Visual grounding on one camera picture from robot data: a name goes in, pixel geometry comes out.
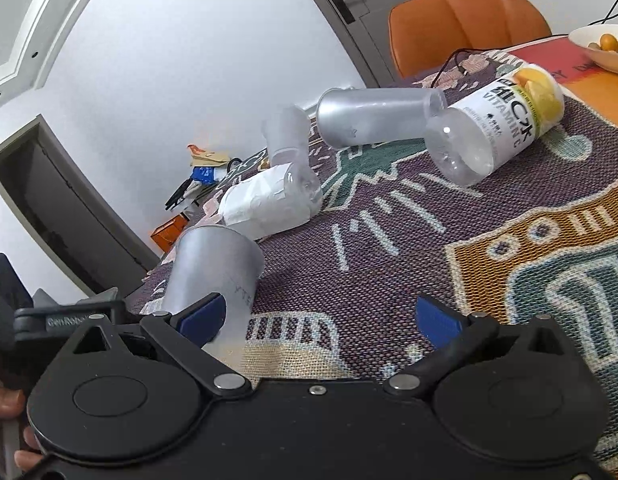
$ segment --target door handle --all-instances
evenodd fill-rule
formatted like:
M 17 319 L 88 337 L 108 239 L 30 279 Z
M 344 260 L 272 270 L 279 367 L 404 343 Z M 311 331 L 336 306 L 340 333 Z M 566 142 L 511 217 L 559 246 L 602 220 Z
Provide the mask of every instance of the door handle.
M 353 14 L 347 7 L 345 0 L 332 0 L 332 2 L 336 6 L 336 9 L 338 9 L 338 12 L 340 13 L 342 19 L 347 25 L 356 21 L 356 19 L 353 17 Z

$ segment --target blue gripper pad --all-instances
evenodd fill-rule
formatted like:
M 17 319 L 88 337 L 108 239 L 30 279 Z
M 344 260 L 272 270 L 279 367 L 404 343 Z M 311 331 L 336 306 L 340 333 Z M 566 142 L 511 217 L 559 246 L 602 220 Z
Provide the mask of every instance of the blue gripper pad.
M 440 348 L 469 326 L 466 316 L 426 294 L 416 303 L 416 325 L 435 348 Z
M 217 292 L 171 317 L 169 324 L 199 347 L 212 341 L 225 324 L 227 304 Z

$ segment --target metal screw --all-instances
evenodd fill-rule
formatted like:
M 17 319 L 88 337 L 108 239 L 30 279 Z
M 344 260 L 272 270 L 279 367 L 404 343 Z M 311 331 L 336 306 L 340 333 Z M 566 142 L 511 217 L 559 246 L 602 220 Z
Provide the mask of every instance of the metal screw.
M 221 390 L 237 390 L 244 383 L 244 377 L 238 374 L 222 374 L 214 379 L 215 387 Z
M 397 374 L 389 379 L 389 386 L 394 390 L 415 390 L 420 386 L 420 379 L 411 374 Z
M 320 384 L 316 384 L 315 386 L 311 386 L 311 388 L 309 388 L 309 393 L 312 395 L 324 395 L 327 393 L 327 388 Z

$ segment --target crumpled paper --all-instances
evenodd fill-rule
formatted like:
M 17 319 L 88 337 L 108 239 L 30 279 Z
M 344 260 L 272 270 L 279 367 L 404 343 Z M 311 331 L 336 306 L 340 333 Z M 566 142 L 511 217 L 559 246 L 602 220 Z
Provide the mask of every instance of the crumpled paper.
M 308 222 L 307 199 L 297 187 L 285 186 L 290 171 L 292 163 L 281 164 L 230 187 L 218 209 L 225 225 L 258 240 Z

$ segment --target orange chair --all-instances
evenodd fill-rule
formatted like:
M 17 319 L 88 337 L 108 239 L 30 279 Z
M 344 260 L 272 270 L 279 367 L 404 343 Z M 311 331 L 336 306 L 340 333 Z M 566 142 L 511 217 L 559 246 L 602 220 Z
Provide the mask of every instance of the orange chair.
M 528 0 L 410 0 L 391 10 L 391 55 L 402 77 L 442 65 L 458 48 L 499 48 L 551 34 Z

